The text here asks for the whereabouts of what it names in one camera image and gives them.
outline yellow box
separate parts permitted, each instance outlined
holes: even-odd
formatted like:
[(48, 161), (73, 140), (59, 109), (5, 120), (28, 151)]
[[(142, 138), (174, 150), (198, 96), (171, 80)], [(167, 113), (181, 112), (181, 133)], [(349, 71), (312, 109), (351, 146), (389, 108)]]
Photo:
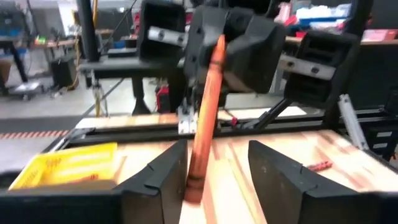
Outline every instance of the yellow box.
[(9, 190), (114, 179), (117, 143), (39, 154), (19, 174)]

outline black plastic housing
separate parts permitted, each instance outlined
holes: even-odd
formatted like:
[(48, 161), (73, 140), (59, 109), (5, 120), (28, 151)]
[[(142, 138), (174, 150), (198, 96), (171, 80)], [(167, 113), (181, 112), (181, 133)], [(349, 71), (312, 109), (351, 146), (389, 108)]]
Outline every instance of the black plastic housing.
[(163, 0), (144, 0), (140, 11), (137, 54), (141, 60), (178, 64), (183, 55), (180, 46), (148, 39), (150, 27), (185, 32), (185, 8)]
[(187, 158), (187, 141), (181, 140), (113, 190), (32, 195), (4, 192), (0, 194), (1, 223), (178, 223)]
[(237, 7), (195, 9), (185, 48), (184, 73), (189, 84), (204, 84), (221, 34), (227, 41), (224, 82), (233, 91), (267, 93), (284, 46), (285, 28)]
[(396, 223), (396, 193), (358, 193), (258, 141), (250, 141), (248, 158), (268, 224)]
[(285, 86), (285, 98), (320, 109), (331, 107), (352, 76), (360, 45), (360, 38), (353, 34), (335, 35), (317, 30), (308, 31), (301, 41), (296, 57), (335, 67), (335, 74), (331, 80), (321, 80), (290, 73)]

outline orange striped tape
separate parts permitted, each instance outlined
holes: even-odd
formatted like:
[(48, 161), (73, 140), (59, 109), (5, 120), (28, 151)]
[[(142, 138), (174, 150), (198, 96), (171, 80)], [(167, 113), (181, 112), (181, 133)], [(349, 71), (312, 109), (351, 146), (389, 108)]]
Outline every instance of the orange striped tape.
[(69, 130), (63, 131), (32, 131), (23, 133), (0, 133), (0, 139), (56, 138), (65, 136)]

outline metal pole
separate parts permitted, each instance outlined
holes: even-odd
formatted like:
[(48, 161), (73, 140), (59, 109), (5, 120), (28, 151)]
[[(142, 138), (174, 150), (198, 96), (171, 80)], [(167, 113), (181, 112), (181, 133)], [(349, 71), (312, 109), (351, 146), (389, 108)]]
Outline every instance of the metal pole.
[(81, 40), (85, 57), (89, 62), (100, 60), (98, 45), (95, 37), (95, 28), (93, 22), (93, 12), (91, 11), (90, 0), (77, 0), (77, 9), (81, 25)]

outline orange crayon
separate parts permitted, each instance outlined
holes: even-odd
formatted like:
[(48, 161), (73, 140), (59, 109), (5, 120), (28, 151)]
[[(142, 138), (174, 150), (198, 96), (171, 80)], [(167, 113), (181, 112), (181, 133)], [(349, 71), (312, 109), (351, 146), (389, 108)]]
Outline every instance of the orange crayon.
[(197, 133), (193, 140), (193, 151), (185, 190), (185, 200), (200, 203), (205, 185), (207, 163), (218, 111), (218, 100), (223, 81), (225, 58), (225, 36), (221, 35), (211, 56), (207, 72), (205, 91), (200, 106)]

